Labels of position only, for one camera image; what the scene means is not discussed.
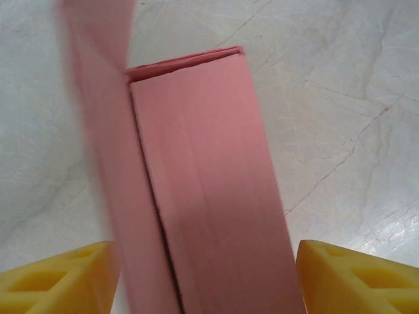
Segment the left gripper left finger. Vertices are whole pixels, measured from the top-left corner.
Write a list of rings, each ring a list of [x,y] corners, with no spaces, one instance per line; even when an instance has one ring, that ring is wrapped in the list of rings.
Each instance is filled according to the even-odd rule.
[[[120,268],[100,241],[1,272],[2,313],[110,313]]]

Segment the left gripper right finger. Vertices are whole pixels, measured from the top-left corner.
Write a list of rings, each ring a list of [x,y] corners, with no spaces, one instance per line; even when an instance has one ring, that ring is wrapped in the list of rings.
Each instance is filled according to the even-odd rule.
[[[315,240],[296,266],[308,313],[417,313],[418,268]]]

